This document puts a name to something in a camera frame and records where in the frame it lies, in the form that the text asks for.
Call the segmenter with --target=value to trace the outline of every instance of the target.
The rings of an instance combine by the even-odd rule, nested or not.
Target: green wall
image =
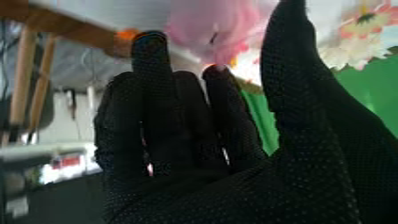
[[[380,116],[398,136],[398,56],[393,56],[387,60],[371,62],[364,71],[345,70],[336,74],[336,77],[350,94]],[[254,95],[247,92],[243,92],[243,96],[258,123],[265,151],[272,154],[277,149],[279,134],[267,99],[263,95]]]

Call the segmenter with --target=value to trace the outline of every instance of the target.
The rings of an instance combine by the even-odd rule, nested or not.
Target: gloved hand
[[[265,39],[272,157],[227,69],[204,71],[208,106],[194,74],[172,73],[165,35],[135,39],[96,117],[108,223],[386,223],[394,214],[396,139],[322,63],[304,0],[281,0]]]

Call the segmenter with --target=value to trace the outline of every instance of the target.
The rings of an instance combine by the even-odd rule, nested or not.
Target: textured glove fabric
[[[107,223],[398,222],[396,139],[314,43],[306,1],[281,0],[261,53],[281,134],[268,157],[227,69],[204,71],[206,103],[195,75],[172,73],[163,34],[137,37],[133,73],[110,82],[96,117]]]

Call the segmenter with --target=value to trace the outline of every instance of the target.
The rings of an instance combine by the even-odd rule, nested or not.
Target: pink flower
[[[174,44],[203,63],[229,64],[249,50],[247,38],[272,10],[261,12],[249,0],[172,0],[172,4],[165,30]]]

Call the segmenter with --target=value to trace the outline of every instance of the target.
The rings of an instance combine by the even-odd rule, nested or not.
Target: white ceiling
[[[172,0],[30,0],[87,19],[112,29],[162,29],[167,23]],[[277,0],[254,0],[275,4]],[[364,0],[377,6],[384,0]],[[327,41],[345,18],[359,9],[362,0],[307,0],[309,18],[316,26],[318,41]]]
[[[252,1],[275,5],[279,0]],[[377,6],[384,2],[384,0],[364,1],[368,1],[370,6]],[[43,4],[114,30],[130,27],[151,30],[163,29],[172,0],[30,0],[30,2]],[[359,11],[361,2],[362,0],[307,0],[309,18],[316,27],[320,45],[334,39],[339,25]],[[176,48],[171,50],[185,56],[179,57],[172,54],[174,68],[197,72],[201,65],[187,59],[187,53],[181,53],[181,50]],[[55,85],[76,86],[82,89],[92,79],[91,71],[82,67],[82,54],[87,52],[87,48],[62,41],[57,52],[53,64]],[[96,74],[101,77],[101,83],[105,83],[121,71],[131,69],[131,66],[130,63],[121,63],[110,59],[98,50],[94,50],[94,58],[98,59],[94,60]]]

